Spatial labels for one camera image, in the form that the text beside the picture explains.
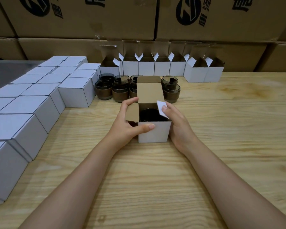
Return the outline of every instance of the wood grain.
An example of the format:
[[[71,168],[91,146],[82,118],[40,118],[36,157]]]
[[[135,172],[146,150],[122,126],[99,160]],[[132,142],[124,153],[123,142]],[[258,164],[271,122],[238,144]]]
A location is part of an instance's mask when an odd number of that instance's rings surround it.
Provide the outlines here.
[[[286,214],[286,73],[224,73],[219,83],[178,78],[175,105],[198,137]],[[17,228],[107,133],[120,104],[66,108],[8,200],[0,228]],[[205,187],[171,142],[133,139],[110,163],[86,228],[226,228]]]

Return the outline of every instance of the packing tape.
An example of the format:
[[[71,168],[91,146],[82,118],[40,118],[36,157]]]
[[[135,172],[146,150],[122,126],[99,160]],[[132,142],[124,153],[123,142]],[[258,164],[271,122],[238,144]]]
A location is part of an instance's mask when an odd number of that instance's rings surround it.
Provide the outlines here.
[[[156,6],[157,0],[134,0],[135,6],[146,6],[146,7],[153,7]]]
[[[160,7],[168,8],[171,6],[172,0],[160,0]]]
[[[103,24],[102,23],[90,23],[90,28],[93,30],[95,38],[101,39],[105,38],[103,35]]]

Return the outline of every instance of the finger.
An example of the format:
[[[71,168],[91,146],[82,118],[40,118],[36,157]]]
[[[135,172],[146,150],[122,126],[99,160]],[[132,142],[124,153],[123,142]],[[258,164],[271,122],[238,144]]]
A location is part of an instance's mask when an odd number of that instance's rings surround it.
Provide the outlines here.
[[[180,120],[180,116],[173,111],[171,108],[166,107],[165,105],[162,107],[162,111],[165,115],[168,116],[169,119],[171,119],[174,123],[178,122]]]
[[[131,98],[131,99],[128,99],[128,100],[124,100],[121,104],[121,108],[120,108],[120,112],[119,114],[123,114],[123,115],[126,115],[126,110],[127,110],[127,107],[135,102],[137,102],[139,99],[139,97],[134,97],[134,98]]]
[[[139,135],[141,133],[146,133],[155,128],[154,124],[142,124],[131,129],[132,136]]]
[[[183,114],[179,111],[178,108],[176,108],[174,105],[171,103],[166,102],[166,105],[168,108],[172,109],[174,112],[176,112],[181,118],[183,118]]]

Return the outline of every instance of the glass cup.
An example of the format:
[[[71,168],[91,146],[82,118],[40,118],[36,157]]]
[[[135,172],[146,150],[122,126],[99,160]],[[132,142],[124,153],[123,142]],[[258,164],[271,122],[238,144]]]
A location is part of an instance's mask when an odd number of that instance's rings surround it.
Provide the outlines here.
[[[166,83],[163,87],[164,100],[168,103],[175,103],[180,95],[180,86],[175,83]]]
[[[127,100],[129,98],[128,83],[122,81],[115,82],[112,86],[112,96],[118,103],[122,103],[123,100]]]
[[[114,82],[125,82],[128,83],[130,85],[130,78],[128,75],[116,75],[114,77]]]
[[[129,88],[129,96],[130,98],[137,97],[137,83],[132,83]]]
[[[159,114],[156,108],[146,108],[139,114],[140,122],[155,122],[155,121],[167,121],[168,119]]]
[[[166,75],[166,76],[162,77],[161,83],[162,83],[162,87],[164,87],[164,85],[167,84],[167,83],[177,84],[178,83],[178,79],[175,76]]]
[[[112,98],[112,83],[109,80],[97,81],[94,89],[100,100],[109,100]]]
[[[141,75],[132,75],[130,77],[130,83],[136,83],[139,76]]]
[[[114,83],[114,74],[111,74],[111,73],[100,74],[99,80],[108,80],[111,83]]]

